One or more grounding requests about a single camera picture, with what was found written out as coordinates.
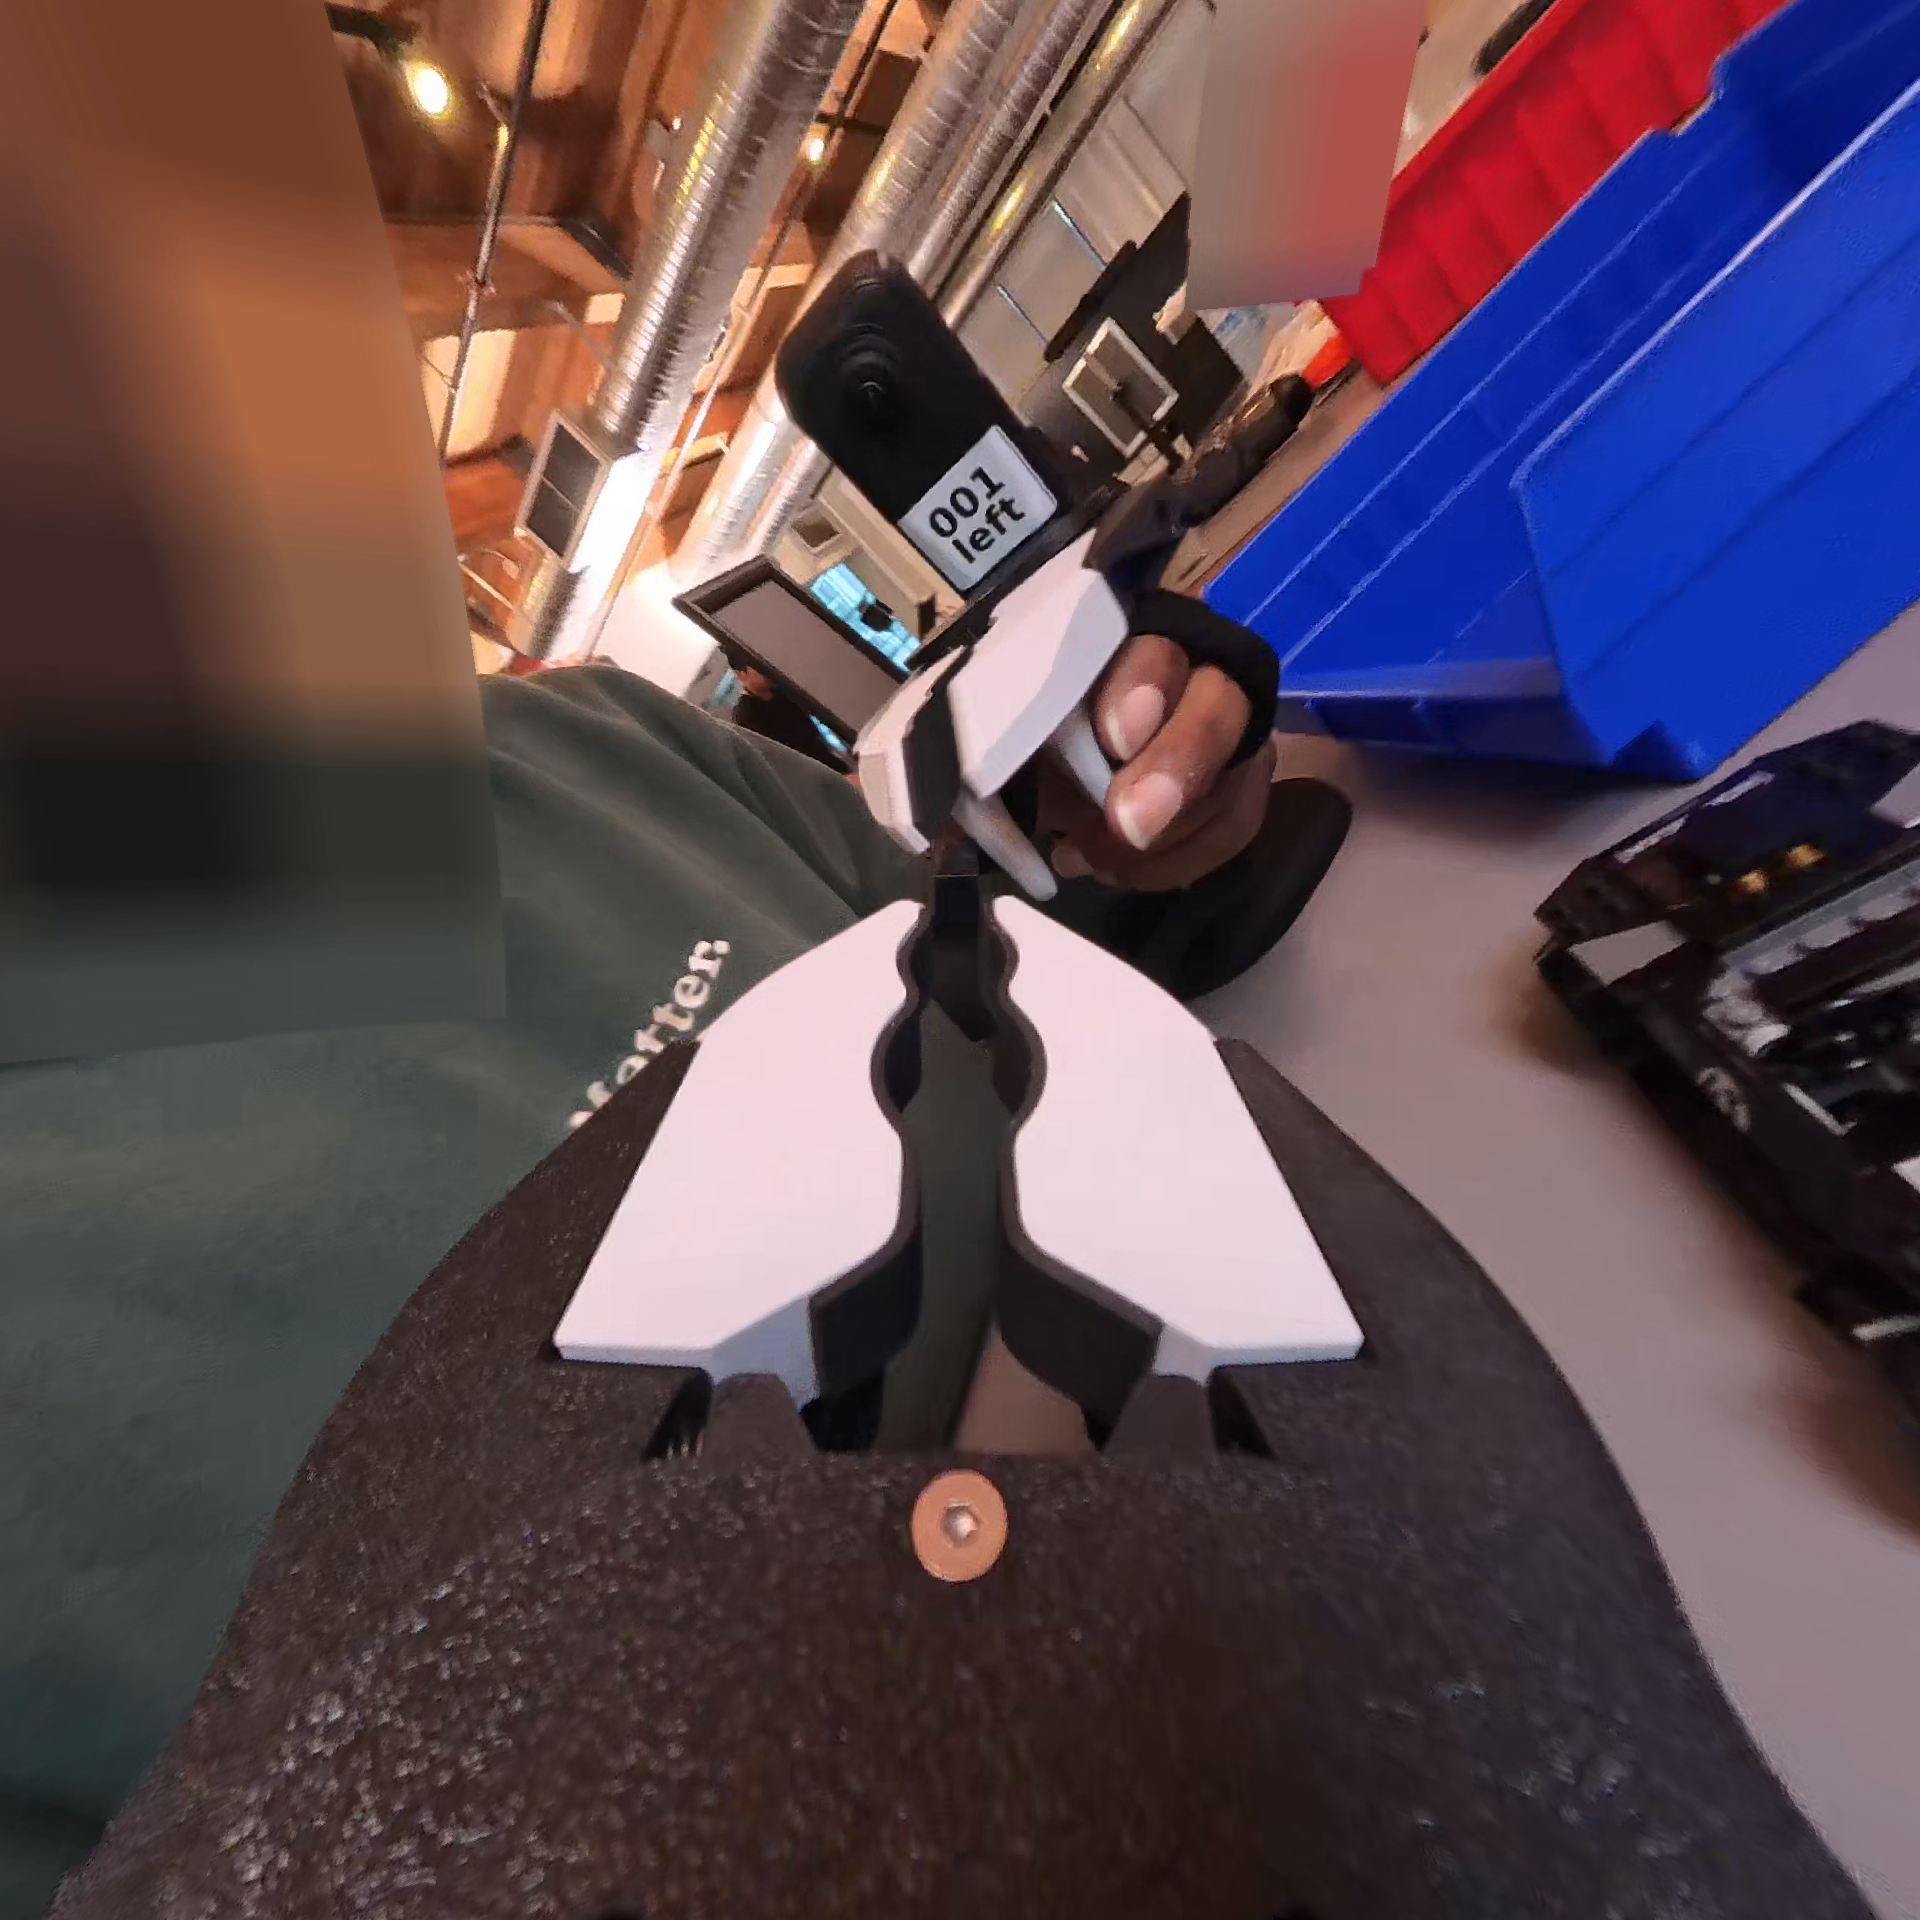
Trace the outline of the silver ventilation duct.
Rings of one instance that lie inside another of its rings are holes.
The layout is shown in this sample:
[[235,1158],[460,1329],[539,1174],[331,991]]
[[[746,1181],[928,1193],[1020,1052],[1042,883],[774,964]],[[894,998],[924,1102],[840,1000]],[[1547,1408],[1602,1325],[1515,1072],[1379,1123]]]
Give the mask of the silver ventilation duct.
[[860,3],[733,3],[683,113],[580,408],[557,408],[534,452],[517,533],[539,557],[513,647],[542,665],[593,647],[640,515],[772,222],[802,135],[856,35]]

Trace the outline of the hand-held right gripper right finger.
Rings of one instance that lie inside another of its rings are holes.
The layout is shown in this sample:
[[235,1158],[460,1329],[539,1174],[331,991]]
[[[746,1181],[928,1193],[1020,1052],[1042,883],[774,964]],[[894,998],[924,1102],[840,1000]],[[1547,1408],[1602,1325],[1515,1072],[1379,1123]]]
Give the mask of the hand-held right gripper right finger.
[[1028,902],[993,924],[1028,1048],[1001,1319],[1022,1365],[1353,1359],[1360,1323],[1204,1023]]

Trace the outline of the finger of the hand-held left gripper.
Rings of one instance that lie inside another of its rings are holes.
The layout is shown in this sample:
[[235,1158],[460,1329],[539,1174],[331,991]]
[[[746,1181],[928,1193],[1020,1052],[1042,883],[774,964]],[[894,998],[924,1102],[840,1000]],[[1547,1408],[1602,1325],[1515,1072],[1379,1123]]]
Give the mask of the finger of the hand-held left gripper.
[[1090,701],[1123,641],[1124,608],[1107,575],[1086,565],[1046,565],[1000,604],[948,681],[955,814],[997,803],[1045,752],[1088,800],[1107,804],[1114,764],[1098,740]]
[[1033,902],[1054,899],[1054,870],[1000,797],[962,769],[954,677],[912,677],[856,740],[856,783],[876,822],[912,857],[961,829]]

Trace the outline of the red plastic bin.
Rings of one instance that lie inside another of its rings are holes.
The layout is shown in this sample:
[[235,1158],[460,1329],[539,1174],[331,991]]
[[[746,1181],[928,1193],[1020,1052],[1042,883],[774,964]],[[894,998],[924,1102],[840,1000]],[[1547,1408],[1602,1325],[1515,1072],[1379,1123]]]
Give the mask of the red plastic bin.
[[1323,301],[1353,364],[1381,388],[1409,373],[1779,6],[1547,4],[1397,172],[1360,288]]

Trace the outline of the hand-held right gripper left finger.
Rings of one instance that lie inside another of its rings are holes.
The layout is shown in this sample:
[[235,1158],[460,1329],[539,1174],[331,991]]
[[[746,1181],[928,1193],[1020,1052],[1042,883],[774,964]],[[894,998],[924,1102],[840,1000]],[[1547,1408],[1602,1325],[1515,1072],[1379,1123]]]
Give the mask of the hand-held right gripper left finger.
[[777,1377],[797,1404],[882,1377],[922,1305],[922,1200],[890,1089],[915,1044],[891,902],[728,1007],[689,1053],[554,1343],[565,1359]]

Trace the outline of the person's left hand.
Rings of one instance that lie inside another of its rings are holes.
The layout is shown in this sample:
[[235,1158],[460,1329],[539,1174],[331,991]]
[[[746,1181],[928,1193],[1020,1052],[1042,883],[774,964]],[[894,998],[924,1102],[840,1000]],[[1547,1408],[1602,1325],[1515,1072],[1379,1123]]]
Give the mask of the person's left hand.
[[1096,689],[1096,736],[1114,767],[1101,804],[1052,760],[1041,767],[1041,833],[1062,880],[1124,894],[1182,891],[1246,851],[1276,773],[1267,740],[1234,758],[1253,709],[1211,663],[1134,635]]

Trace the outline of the black wrist rest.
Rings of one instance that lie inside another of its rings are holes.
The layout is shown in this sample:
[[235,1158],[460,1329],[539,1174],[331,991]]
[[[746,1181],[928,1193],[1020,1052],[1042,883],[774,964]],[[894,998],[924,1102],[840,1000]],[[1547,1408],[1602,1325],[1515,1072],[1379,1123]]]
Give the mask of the black wrist rest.
[[1177,1000],[1220,991],[1286,937],[1352,828],[1353,804],[1338,787],[1278,780],[1249,848],[1179,891],[1126,896],[1098,943]]

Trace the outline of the black lego car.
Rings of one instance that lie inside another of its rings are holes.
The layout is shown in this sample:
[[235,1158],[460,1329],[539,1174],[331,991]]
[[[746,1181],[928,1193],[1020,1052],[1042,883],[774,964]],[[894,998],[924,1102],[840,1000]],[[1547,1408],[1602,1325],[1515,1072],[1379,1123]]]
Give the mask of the black lego car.
[[1854,721],[1582,859],[1536,966],[1918,1406],[1918,733]]

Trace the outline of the small black lego arch piece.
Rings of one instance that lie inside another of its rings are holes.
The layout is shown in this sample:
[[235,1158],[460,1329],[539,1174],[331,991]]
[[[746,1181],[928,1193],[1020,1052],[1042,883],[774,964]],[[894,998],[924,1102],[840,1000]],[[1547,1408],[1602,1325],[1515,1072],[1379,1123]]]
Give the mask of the small black lego arch piece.
[[989,901],[976,848],[945,839],[931,859],[920,942],[924,995],[976,1046],[994,1044]]

